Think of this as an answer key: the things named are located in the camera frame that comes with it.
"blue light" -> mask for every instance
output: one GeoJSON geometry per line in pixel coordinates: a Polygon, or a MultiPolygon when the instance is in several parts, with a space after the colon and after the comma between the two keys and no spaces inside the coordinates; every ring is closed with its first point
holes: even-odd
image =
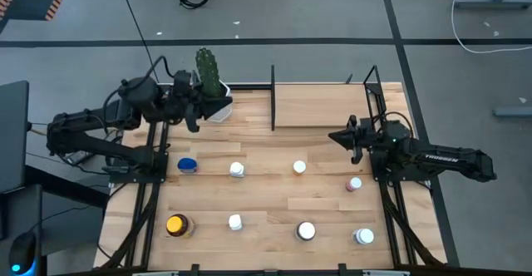
{"type": "MultiPolygon", "coordinates": [[[[33,276],[33,275],[35,275],[35,268],[36,268],[35,266],[36,266],[36,265],[37,265],[37,261],[36,261],[36,260],[33,260],[32,267],[30,267],[30,269],[29,269],[28,271],[26,271],[26,273],[24,273],[24,274],[17,274],[17,275],[18,275],[18,276],[33,276]]],[[[18,265],[18,264],[14,264],[14,265],[11,267],[11,270],[12,270],[13,272],[16,273],[16,272],[20,271],[20,268],[21,268],[20,265],[18,265]]]]}

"cactus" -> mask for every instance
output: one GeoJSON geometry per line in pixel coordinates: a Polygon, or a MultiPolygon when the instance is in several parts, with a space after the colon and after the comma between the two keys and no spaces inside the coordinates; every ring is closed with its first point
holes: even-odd
{"type": "Polygon", "coordinates": [[[221,97],[224,89],[219,83],[218,64],[213,53],[202,47],[196,52],[196,66],[203,83],[203,93],[210,97],[221,97]]]}

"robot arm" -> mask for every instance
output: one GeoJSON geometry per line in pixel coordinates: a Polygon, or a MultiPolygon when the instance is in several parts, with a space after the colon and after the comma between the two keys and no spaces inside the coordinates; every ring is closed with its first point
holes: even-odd
{"type": "Polygon", "coordinates": [[[357,118],[350,116],[346,129],[329,137],[353,150],[353,164],[360,162],[362,148],[369,150],[374,174],[385,180],[429,180],[445,170],[480,182],[496,179],[492,160],[484,152],[419,141],[400,121],[382,120],[381,129],[374,131],[371,119],[361,119],[357,126],[357,118]]]}
{"type": "Polygon", "coordinates": [[[67,153],[84,150],[97,155],[106,155],[124,160],[128,166],[149,173],[157,166],[152,146],[130,148],[108,142],[86,134],[86,131],[115,127],[133,130],[140,126],[141,117],[149,123],[168,122],[177,125],[185,119],[189,131],[197,132],[196,120],[208,119],[233,99],[231,97],[209,97],[203,92],[203,85],[190,85],[190,73],[178,71],[173,75],[173,86],[160,86],[150,74],[155,65],[143,77],[123,80],[104,102],[95,110],[84,110],[74,114],[59,114],[47,128],[47,148],[52,155],[63,157],[67,153]],[[119,101],[107,102],[118,93],[119,101]]]}

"black floor line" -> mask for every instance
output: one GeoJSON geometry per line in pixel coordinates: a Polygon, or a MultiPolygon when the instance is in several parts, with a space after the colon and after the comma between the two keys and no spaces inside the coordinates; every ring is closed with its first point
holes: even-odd
{"type": "MultiPolygon", "coordinates": [[[[461,39],[466,45],[532,45],[532,38],[461,39]]],[[[377,45],[447,46],[459,45],[456,39],[401,38],[243,38],[243,39],[163,39],[146,40],[149,47],[190,46],[263,46],[263,45],[377,45]]],[[[80,41],[0,41],[0,48],[20,47],[143,47],[141,40],[80,40],[80,41]]]]}
{"type": "MultiPolygon", "coordinates": [[[[482,45],[532,45],[532,38],[471,38],[460,39],[466,46],[482,45]]],[[[422,46],[440,46],[440,45],[460,45],[454,38],[442,39],[402,39],[403,45],[422,45],[422,46]]]]}
{"type": "MultiPolygon", "coordinates": [[[[243,38],[146,40],[149,47],[251,46],[251,45],[392,45],[391,38],[243,38]]],[[[141,40],[0,41],[0,47],[143,47],[141,40]]]]}
{"type": "MultiPolygon", "coordinates": [[[[393,11],[392,0],[384,0],[384,6],[387,12],[388,21],[392,30],[392,36],[394,38],[397,57],[401,65],[401,72],[405,83],[405,90],[408,96],[408,100],[411,106],[411,113],[414,119],[414,123],[417,130],[417,135],[420,140],[428,141],[428,134],[425,128],[425,122],[421,113],[421,107],[419,100],[417,99],[416,88],[414,86],[414,80],[412,78],[410,65],[406,57],[405,47],[403,40],[401,39],[401,33],[399,32],[399,26],[397,24],[396,14],[393,11]]],[[[449,217],[447,216],[445,202],[443,200],[443,194],[441,192],[441,186],[438,178],[434,178],[431,181],[432,187],[432,199],[436,211],[436,218],[440,226],[441,238],[446,251],[447,262],[451,266],[459,267],[460,262],[456,253],[455,241],[452,237],[451,226],[449,224],[449,217]]]]}

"white cable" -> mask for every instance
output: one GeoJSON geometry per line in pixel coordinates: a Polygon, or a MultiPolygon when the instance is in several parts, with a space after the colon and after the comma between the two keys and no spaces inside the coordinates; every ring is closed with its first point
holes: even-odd
{"type": "Polygon", "coordinates": [[[456,34],[456,28],[455,28],[455,3],[456,0],[452,0],[452,7],[451,7],[451,25],[452,25],[452,32],[455,33],[455,38],[460,43],[460,45],[468,52],[475,53],[475,54],[486,54],[486,53],[494,53],[494,52],[519,52],[519,51],[525,51],[532,49],[532,47],[521,47],[521,48],[503,48],[493,51],[473,51],[469,48],[467,48],[464,43],[460,40],[458,35],[456,34]]]}

